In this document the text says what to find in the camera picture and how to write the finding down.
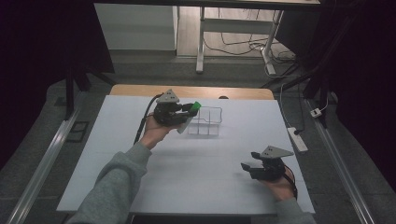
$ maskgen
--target wire basket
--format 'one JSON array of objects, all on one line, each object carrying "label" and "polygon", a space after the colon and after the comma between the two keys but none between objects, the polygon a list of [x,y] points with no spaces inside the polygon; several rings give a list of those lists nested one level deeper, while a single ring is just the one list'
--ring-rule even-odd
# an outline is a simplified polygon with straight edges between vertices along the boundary
[{"label": "wire basket", "polygon": [[201,106],[189,124],[188,134],[219,135],[221,114],[221,107]]}]

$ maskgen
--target white wall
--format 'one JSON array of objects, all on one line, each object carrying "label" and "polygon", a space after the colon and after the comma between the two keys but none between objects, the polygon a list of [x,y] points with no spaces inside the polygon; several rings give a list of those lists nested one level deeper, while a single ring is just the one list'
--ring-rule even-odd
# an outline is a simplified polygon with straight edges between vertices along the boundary
[{"label": "white wall", "polygon": [[176,49],[176,7],[95,4],[95,9],[109,49]]}]

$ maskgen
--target hand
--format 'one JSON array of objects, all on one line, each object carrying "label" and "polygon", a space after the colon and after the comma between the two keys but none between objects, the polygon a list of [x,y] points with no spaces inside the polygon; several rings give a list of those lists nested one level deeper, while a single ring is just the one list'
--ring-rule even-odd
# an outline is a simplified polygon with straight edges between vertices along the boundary
[{"label": "hand", "polygon": [[[290,179],[294,181],[291,170],[288,167],[285,168],[286,168],[286,175],[288,175]],[[268,189],[272,191],[276,200],[279,202],[294,197],[291,184],[283,176],[275,181],[260,180],[260,182],[262,182]]]},{"label": "hand", "polygon": [[154,148],[157,143],[161,142],[167,134],[173,129],[179,128],[180,125],[165,127],[157,123],[152,113],[146,118],[146,127],[143,137],[140,139],[140,143],[148,149]]}]

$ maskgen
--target gray sweatshirt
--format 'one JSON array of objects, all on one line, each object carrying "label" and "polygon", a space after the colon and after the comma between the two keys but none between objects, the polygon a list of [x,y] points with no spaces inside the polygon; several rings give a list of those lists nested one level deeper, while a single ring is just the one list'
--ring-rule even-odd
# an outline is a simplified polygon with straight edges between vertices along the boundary
[{"label": "gray sweatshirt", "polygon": [[[126,153],[118,152],[103,168],[94,188],[67,223],[124,224],[139,191],[140,180],[147,172],[150,155],[151,151],[140,143]],[[276,211],[282,224],[316,223],[295,199],[276,203]]]}]

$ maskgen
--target wooden floor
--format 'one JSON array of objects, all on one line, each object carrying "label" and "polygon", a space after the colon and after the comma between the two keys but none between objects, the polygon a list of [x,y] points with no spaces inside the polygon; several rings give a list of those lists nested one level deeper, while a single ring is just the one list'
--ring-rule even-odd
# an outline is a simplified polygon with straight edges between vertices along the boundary
[{"label": "wooden floor", "polygon": [[[205,9],[206,18],[224,18],[235,20],[259,20],[271,21],[273,19],[273,10],[258,10],[258,9],[236,9],[236,8],[217,8],[207,7]],[[180,7],[179,21],[177,32],[177,56],[193,56],[197,55],[198,39],[200,26],[200,8],[198,7]],[[245,42],[251,40],[254,43],[265,44],[268,35],[247,35],[247,34],[222,34],[221,33],[205,33],[204,38],[206,44],[212,48],[205,46],[205,56],[237,56],[237,57],[254,57],[260,58],[261,54],[258,50],[253,50],[246,54],[241,54],[250,51],[249,43],[233,44],[235,42]],[[285,48],[282,44],[274,41],[272,46],[274,55],[282,58],[292,58],[294,54]]]}]

